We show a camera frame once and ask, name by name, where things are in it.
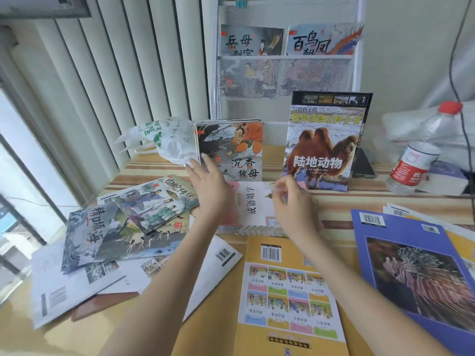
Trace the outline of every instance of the illustrated man in orange clothes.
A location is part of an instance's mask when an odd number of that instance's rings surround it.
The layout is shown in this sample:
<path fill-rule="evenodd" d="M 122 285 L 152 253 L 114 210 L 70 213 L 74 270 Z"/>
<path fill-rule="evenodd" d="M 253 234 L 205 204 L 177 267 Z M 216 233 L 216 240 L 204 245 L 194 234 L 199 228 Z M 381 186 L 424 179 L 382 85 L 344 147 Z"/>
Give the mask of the illustrated man in orange clothes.
<path fill-rule="evenodd" d="M 229 151 L 226 155 L 231 156 L 233 153 L 242 153 L 252 147 L 252 152 L 258 154 L 262 150 L 262 123 L 238 123 L 232 126 L 237 129 L 234 131 L 234 137 L 231 143 L 236 149 Z"/>

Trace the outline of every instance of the teal clip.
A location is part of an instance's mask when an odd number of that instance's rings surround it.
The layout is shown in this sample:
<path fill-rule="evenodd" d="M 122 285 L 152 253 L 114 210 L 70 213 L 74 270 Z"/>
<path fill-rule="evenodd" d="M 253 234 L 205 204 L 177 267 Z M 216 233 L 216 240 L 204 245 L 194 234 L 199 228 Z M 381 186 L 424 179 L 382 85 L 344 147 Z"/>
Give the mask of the teal clip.
<path fill-rule="evenodd" d="M 246 8 L 247 0 L 236 0 L 236 8 Z"/>

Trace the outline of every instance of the red label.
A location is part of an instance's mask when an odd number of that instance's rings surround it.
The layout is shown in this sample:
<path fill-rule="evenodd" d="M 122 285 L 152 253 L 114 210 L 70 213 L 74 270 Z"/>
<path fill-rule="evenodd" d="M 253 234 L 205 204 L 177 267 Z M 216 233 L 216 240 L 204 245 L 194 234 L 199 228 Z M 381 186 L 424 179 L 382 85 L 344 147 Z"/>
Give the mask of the red label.
<path fill-rule="evenodd" d="M 391 177 L 403 185 L 417 186 L 426 173 L 427 170 L 411 166 L 401 160 L 391 172 Z"/>

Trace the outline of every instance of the purple book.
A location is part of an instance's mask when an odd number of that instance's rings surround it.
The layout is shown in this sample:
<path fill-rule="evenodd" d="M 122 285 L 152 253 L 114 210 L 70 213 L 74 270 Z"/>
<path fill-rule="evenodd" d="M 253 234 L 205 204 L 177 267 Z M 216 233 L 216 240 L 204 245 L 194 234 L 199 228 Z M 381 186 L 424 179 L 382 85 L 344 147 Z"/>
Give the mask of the purple book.
<path fill-rule="evenodd" d="M 475 349 L 475 282 L 440 225 L 352 210 L 361 275 L 457 355 Z"/>

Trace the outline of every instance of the right arm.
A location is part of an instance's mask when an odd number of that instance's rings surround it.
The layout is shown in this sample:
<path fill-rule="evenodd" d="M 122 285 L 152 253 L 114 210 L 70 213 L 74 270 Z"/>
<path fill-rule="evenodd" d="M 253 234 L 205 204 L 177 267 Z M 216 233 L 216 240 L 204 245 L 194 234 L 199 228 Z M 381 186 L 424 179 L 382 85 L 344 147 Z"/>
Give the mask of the right arm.
<path fill-rule="evenodd" d="M 282 196 L 288 194 L 288 203 Z M 335 299 L 377 356 L 452 355 L 418 323 L 368 284 L 325 242 L 312 219 L 310 194 L 291 176 L 276 182 L 274 207 L 286 235 L 322 274 Z"/>

